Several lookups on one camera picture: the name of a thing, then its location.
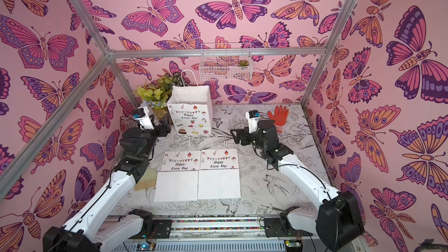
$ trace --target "orange glove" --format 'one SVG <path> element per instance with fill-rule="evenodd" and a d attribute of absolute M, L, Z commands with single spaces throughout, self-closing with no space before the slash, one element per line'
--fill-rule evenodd
<path fill-rule="evenodd" d="M 276 106 L 274 115 L 271 111 L 267 112 L 269 119 L 274 120 L 274 125 L 277 126 L 277 132 L 281 132 L 282 126 L 286 124 L 286 119 L 288 118 L 289 109 L 286 106 Z"/>

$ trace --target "robotic arm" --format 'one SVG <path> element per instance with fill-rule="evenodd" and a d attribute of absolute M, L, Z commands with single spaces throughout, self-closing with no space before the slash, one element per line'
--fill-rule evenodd
<path fill-rule="evenodd" d="M 166 137 L 171 126 L 166 121 L 154 126 L 148 107 L 133 111 L 140 125 L 123 133 L 120 146 L 125 154 L 112 170 L 109 180 L 95 196 L 60 228 L 51 227 L 43 237 L 44 252 L 109 252 L 128 238 L 153 230 L 152 215 L 133 210 L 114 226 L 97 234 L 109 212 L 127 191 L 142 178 L 154 154 L 158 137 Z"/>
<path fill-rule="evenodd" d="M 277 171 L 290 178 L 313 202 L 318 214 L 289 208 L 280 214 L 282 231 L 303 230 L 317 233 L 332 251 L 357 238 L 364 232 L 361 213 L 355 196 L 339 192 L 310 171 L 294 152 L 279 143 L 277 129 L 272 120 L 260 120 L 256 110 L 246 112 L 249 126 L 232 129 L 230 133 L 237 144 L 260 149 L 261 157 Z"/>

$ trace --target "aluminum frame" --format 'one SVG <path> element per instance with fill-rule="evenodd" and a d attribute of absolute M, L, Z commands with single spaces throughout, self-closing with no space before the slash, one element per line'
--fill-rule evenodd
<path fill-rule="evenodd" d="M 345 23 L 349 19 L 350 13 L 352 12 L 353 8 L 356 5 L 356 2 L 358 0 L 345 0 L 344 4 L 342 5 L 342 9 L 339 12 L 339 15 L 336 19 L 336 22 L 333 26 L 332 33 L 330 33 L 330 36 L 327 39 L 327 43 L 325 44 L 325 47 L 327 48 L 327 52 L 320 57 L 319 61 L 317 62 L 316 67 L 314 68 L 313 75 L 311 75 L 311 79 L 308 82 L 308 86 L 306 87 L 305 93 L 303 94 L 301 105 L 303 108 L 305 108 L 306 104 L 308 103 L 311 93 L 314 90 L 314 87 L 317 84 L 317 81 L 319 81 L 319 77 L 322 74 L 322 71 L 326 67 L 328 60 L 331 57 L 333 48 L 336 46 L 336 43 L 339 40 L 340 33 L 344 29 Z"/>
<path fill-rule="evenodd" d="M 108 56 L 103 56 L 93 65 L 92 69 L 81 79 L 70 95 L 59 105 L 58 109 L 45 121 L 36 135 L 30 139 L 22 150 L 16 155 L 13 161 L 8 165 L 0 176 L 0 200 L 6 196 L 8 191 L 14 186 L 14 183 L 20 178 L 22 173 L 30 165 L 37 156 L 42 146 L 59 128 L 65 118 L 70 115 L 78 101 L 86 93 L 87 89 L 92 85 L 93 81 L 101 74 L 108 64 Z"/>
<path fill-rule="evenodd" d="M 116 64 L 117 58 L 134 58 L 134 57 L 199 57 L 201 56 L 200 49 L 186 49 L 186 50 L 140 50 L 140 51 L 123 51 L 123 50 L 111 50 L 105 43 L 103 36 L 99 32 L 92 19 L 92 16 L 86 9 L 82 0 L 70 0 L 77 14 L 81 18 L 87 31 L 92 36 L 92 40 L 95 42 L 99 51 L 103 55 L 101 59 L 90 69 L 77 87 L 70 93 L 61 105 L 59 105 L 56 112 L 42 125 L 36 135 L 25 145 L 25 147 L 16 155 L 14 160 L 9 164 L 8 168 L 3 171 L 0 176 L 0 199 L 3 199 L 9 189 L 12 188 L 14 183 L 19 179 L 21 174 L 26 170 L 31 161 L 35 158 L 42 146 L 47 142 L 48 138 L 55 132 L 60 126 L 60 123 L 70 114 L 76 103 L 82 98 L 87 89 L 98 77 L 104 68 L 109 65 L 118 79 L 120 86 L 123 88 L 125 94 L 137 107 L 138 103 L 133 96 L 132 89 L 126 78 L 122 74 L 119 66 Z M 252 55 L 287 55 L 287 54 L 318 54 L 321 55 L 318 64 L 315 68 L 314 74 L 311 76 L 311 80 L 308 87 L 305 90 L 304 97 L 301 105 L 304 107 L 308 102 L 311 92 L 313 91 L 317 81 L 322 73 L 323 69 L 331 56 L 331 51 L 334 48 L 339 34 L 342 31 L 345 22 L 347 21 L 351 10 L 355 6 L 357 0 L 345 0 L 344 6 L 339 13 L 339 16 L 335 22 L 332 33 L 328 38 L 328 42 L 325 47 L 288 47 L 288 48 L 259 48 L 252 49 Z M 239 49 L 234 49 L 235 54 L 240 52 Z M 232 49 L 223 49 L 227 54 L 233 54 Z"/>

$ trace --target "paper gift bag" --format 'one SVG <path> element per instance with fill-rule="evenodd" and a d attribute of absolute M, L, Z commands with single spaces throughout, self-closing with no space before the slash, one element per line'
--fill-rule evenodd
<path fill-rule="evenodd" d="M 187 151 L 179 151 L 179 141 L 182 138 L 188 138 Z M 176 151 L 164 154 L 162 167 L 157 175 L 154 201 L 197 200 L 200 156 L 201 151 L 191 150 L 191 140 L 188 136 L 180 137 Z"/>
<path fill-rule="evenodd" d="M 179 151 L 179 141 L 187 138 L 189 146 L 187 151 Z M 166 151 L 162 160 L 160 171 L 197 171 L 199 170 L 201 151 L 191 150 L 191 140 L 182 136 L 177 140 L 176 151 Z"/>
<path fill-rule="evenodd" d="M 211 140 L 211 149 L 201 150 L 201 170 L 214 169 L 237 169 L 238 167 L 238 149 L 227 147 L 227 138 L 224 137 L 224 149 L 215 148 L 215 136 Z"/>
<path fill-rule="evenodd" d="M 167 106 L 177 133 L 210 136 L 213 108 L 209 86 L 173 86 Z"/>

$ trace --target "wire basket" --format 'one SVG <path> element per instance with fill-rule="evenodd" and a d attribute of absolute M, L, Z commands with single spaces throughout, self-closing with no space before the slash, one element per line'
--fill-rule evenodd
<path fill-rule="evenodd" d="M 219 43 L 203 43 L 201 45 L 201 60 L 199 62 L 199 76 L 202 81 L 215 80 L 244 80 L 252 79 L 252 58 L 250 43 L 228 43 L 248 44 L 247 48 L 236 49 L 207 49 L 205 45 Z M 247 66 L 240 66 L 241 61 L 247 61 Z"/>

